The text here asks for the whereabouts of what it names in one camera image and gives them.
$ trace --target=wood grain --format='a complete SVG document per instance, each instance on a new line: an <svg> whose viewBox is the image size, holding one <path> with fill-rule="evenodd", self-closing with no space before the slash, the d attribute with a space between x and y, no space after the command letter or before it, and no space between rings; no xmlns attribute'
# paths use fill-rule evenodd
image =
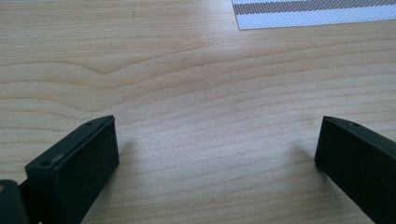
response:
<svg viewBox="0 0 396 224"><path fill-rule="evenodd" d="M89 119L120 167L84 223L371 223L321 118L396 140L396 22L238 31L231 0L1 1L0 178Z"/></svg>

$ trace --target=black plastic block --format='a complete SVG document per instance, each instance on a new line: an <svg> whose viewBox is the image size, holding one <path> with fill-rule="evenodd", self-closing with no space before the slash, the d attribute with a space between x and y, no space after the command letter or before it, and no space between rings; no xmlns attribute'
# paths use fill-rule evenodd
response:
<svg viewBox="0 0 396 224"><path fill-rule="evenodd" d="M0 180L0 224L28 224L17 182Z"/></svg>
<svg viewBox="0 0 396 224"><path fill-rule="evenodd" d="M43 224L80 223L119 164L114 117L82 124L25 167Z"/></svg>
<svg viewBox="0 0 396 224"><path fill-rule="evenodd" d="M396 223L396 143L348 120L324 117L317 167L375 223Z"/></svg>

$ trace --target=light wood surface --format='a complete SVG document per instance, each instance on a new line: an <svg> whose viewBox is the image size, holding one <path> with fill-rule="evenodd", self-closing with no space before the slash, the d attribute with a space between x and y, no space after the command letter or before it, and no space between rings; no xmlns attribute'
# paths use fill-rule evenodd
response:
<svg viewBox="0 0 396 224"><path fill-rule="evenodd" d="M314 165L322 116L396 140L396 22L241 32L231 0L0 1L0 178L116 117L83 223L371 223Z"/></svg>

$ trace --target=hole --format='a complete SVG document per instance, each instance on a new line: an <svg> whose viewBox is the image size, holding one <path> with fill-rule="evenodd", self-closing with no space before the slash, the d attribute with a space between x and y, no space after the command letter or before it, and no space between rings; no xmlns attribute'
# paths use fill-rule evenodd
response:
<svg viewBox="0 0 396 224"><path fill-rule="evenodd" d="M48 165L50 165L50 161L43 161L43 162L41 162L41 165L48 166Z"/></svg>

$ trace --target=grid pattern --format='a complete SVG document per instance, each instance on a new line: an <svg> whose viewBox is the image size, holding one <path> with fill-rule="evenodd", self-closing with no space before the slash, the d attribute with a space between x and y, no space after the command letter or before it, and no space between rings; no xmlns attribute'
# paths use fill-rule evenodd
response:
<svg viewBox="0 0 396 224"><path fill-rule="evenodd" d="M239 29L396 19L396 0L233 0Z"/></svg>

